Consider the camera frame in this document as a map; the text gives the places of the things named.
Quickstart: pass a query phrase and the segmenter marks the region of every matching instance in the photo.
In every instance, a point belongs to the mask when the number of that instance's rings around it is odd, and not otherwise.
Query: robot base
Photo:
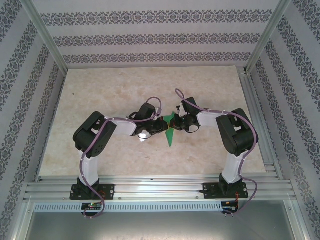
[[[100,200],[100,198],[84,185],[79,178],[76,179],[77,184],[71,187],[70,200]],[[99,184],[99,180],[91,187],[96,190],[104,200],[113,200],[115,195],[114,184]]]
[[[204,195],[204,199],[235,199],[238,194],[239,199],[247,199],[247,185],[242,179],[228,184],[220,174],[219,182],[205,182],[202,184],[203,190],[200,191]]]

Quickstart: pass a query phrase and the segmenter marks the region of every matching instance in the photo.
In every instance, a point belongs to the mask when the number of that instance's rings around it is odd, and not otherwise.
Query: vented panel
[[[81,202],[36,203],[37,213],[72,213],[81,212]],[[203,202],[107,202],[105,212],[203,212],[222,211],[220,201]]]

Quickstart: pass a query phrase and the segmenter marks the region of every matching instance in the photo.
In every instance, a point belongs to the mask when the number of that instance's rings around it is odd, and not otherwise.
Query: enclosure
[[[319,5],[1,0],[0,238],[320,239]],[[237,198],[232,217],[221,211],[235,198],[205,197],[228,152],[202,125],[172,130],[172,144],[167,133],[112,136],[98,158],[112,199],[84,219],[90,201],[70,200],[75,131],[95,111],[125,118],[153,96],[169,117],[175,89],[222,115],[244,110],[258,135],[243,165],[252,201],[242,211]]]

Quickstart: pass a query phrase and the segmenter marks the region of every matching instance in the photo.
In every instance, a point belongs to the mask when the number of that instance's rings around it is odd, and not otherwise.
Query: white arm segment
[[[222,114],[220,113],[202,111],[196,117],[200,126],[218,127],[216,118],[220,117],[221,115]],[[234,184],[241,179],[238,174],[238,169],[242,157],[245,153],[246,152],[242,153],[238,157],[229,152],[227,153],[226,163],[222,172],[222,176],[228,184]]]
[[[113,132],[114,135],[131,136],[137,128],[137,125],[130,121],[111,120],[111,122],[116,124],[116,129]],[[91,158],[85,157],[82,163],[83,174],[87,182],[90,184],[90,186],[94,185],[99,179],[98,160],[99,160],[98,156],[91,157]],[[79,175],[79,179],[84,185],[86,185],[81,174]]]

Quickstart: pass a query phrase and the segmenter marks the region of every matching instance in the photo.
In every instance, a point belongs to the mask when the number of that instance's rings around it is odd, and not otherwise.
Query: green triangular piece
[[[173,119],[175,116],[175,112],[173,111],[171,115],[169,116],[164,116],[163,119],[170,124],[171,119]],[[165,136],[166,139],[168,141],[169,147],[171,147],[172,145],[172,140],[174,138],[174,129],[173,128],[169,128],[167,131],[165,131]]]

